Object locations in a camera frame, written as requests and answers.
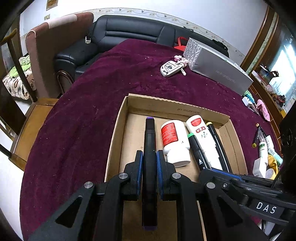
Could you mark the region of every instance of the red bag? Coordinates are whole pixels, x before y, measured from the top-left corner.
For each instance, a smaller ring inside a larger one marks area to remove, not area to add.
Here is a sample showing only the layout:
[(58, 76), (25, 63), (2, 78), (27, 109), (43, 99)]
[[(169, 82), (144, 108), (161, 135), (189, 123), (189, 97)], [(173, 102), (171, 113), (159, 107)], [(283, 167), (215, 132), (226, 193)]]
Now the red bag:
[(179, 50), (181, 50), (181, 51), (185, 51), (185, 48), (186, 48), (186, 45), (181, 45), (181, 39), (183, 39), (183, 40), (187, 40), (188, 41), (188, 39), (186, 39), (186, 38), (184, 38), (184, 37), (178, 37), (178, 46), (176, 46), (176, 47), (174, 47), (175, 49), (179, 49)]

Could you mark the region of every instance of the red bag handle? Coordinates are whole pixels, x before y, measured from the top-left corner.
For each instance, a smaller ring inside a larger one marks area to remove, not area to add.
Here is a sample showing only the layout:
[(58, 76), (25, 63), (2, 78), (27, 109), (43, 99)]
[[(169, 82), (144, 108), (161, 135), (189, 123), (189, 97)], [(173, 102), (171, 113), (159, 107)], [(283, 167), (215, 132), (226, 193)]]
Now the red bag handle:
[(182, 46), (182, 45), (181, 45), (181, 39), (183, 39), (183, 40), (187, 40), (187, 41), (188, 41), (188, 39), (186, 39), (186, 38), (184, 38), (184, 37), (178, 37), (178, 45), (179, 45), (179, 46)]

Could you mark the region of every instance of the open cardboard tray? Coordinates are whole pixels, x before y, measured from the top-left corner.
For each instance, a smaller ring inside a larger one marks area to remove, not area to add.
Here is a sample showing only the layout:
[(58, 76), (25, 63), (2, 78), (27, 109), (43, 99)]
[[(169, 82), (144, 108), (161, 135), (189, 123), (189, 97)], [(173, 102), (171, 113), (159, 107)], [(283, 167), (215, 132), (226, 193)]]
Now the open cardboard tray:
[[(205, 122), (211, 121), (220, 136), (233, 173), (247, 174), (247, 167), (239, 139), (230, 117), (209, 109), (181, 102), (151, 96), (129, 94), (122, 102), (111, 140), (105, 181), (123, 172), (127, 163), (133, 162), (137, 150), (144, 149), (145, 120), (153, 116), (155, 120), (156, 150), (163, 149), (160, 128), (169, 120), (184, 123), (193, 116), (200, 115)], [(190, 151), (191, 162), (176, 171), (198, 181), (199, 169)], [(156, 231), (144, 231), (142, 222), (142, 203), (125, 202), (123, 210), (122, 240), (176, 240), (177, 214), (176, 202), (157, 204), (158, 226)]]

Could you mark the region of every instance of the floral wallpaper border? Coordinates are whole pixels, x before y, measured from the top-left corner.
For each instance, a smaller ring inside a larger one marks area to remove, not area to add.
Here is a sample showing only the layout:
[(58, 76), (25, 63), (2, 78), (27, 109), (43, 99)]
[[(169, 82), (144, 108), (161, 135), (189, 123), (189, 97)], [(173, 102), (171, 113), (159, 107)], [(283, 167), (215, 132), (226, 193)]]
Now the floral wallpaper border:
[(258, 51), (256, 57), (254, 58), (253, 62), (251, 63), (251, 65), (250, 65), (249, 68), (247, 69), (247, 71), (246, 71), (247, 74), (250, 74), (252, 68), (253, 68), (253, 67), (255, 66), (255, 64), (257, 63), (257, 61), (258, 61), (258, 59), (260, 58), (260, 56), (261, 56), (261, 54), (262, 54), (262, 52), (263, 52), (265, 46), (267, 45), (268, 40), (269, 40), (269, 38), (270, 38), (270, 36), (271, 36), (272, 30), (273, 30), (273, 28), (274, 28), (274, 26), (275, 26), (275, 24), (276, 24), (276, 19), (277, 19), (277, 13), (275, 12), (275, 13), (274, 13), (274, 18), (272, 19), (272, 22), (271, 22), (270, 28), (269, 28), (269, 30), (268, 30), (268, 32), (267, 32), (267, 35), (266, 35), (266, 37), (265, 37), (265, 39), (264, 39), (264, 41), (263, 41), (263, 44), (261, 45), (261, 47), (260, 47), (260, 49), (259, 49), (259, 51)]
[(236, 62), (238, 65), (240, 65), (245, 58), (245, 55), (243, 53), (241, 53), (238, 49), (236, 49), (234, 46), (226, 42), (224, 39), (222, 39), (218, 35), (212, 33), (211, 31), (197, 24), (194, 24), (192, 22), (186, 21), (181, 18), (174, 17), (172, 15), (164, 14), (161, 12), (155, 12), (151, 10), (135, 9), (135, 8), (101, 8), (101, 9), (90, 9), (82, 12), (92, 12), (94, 14), (94, 21), (96, 21), (102, 15), (114, 14), (114, 15), (125, 15), (125, 16), (134, 16), (134, 17), (160, 20), (162, 22), (170, 23), (180, 27), (190, 28), (190, 29), (193, 29), (194, 32), (197, 32), (205, 37), (208, 37), (210, 39), (215, 39), (217, 41), (224, 43), (225, 46), (228, 48), (230, 59)]

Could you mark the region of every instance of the triangular cutout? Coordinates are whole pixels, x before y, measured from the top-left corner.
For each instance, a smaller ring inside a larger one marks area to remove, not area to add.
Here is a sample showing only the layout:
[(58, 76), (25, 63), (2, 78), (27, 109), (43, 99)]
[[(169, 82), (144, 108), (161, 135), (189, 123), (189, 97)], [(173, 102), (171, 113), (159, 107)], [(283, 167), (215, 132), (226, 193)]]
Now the triangular cutout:
[(71, 228), (74, 224), (78, 209), (82, 202), (82, 196), (75, 199), (74, 202), (56, 219), (56, 223), (67, 228)]
[(242, 223), (241, 217), (221, 197), (217, 197), (217, 201), (227, 227), (230, 228)]

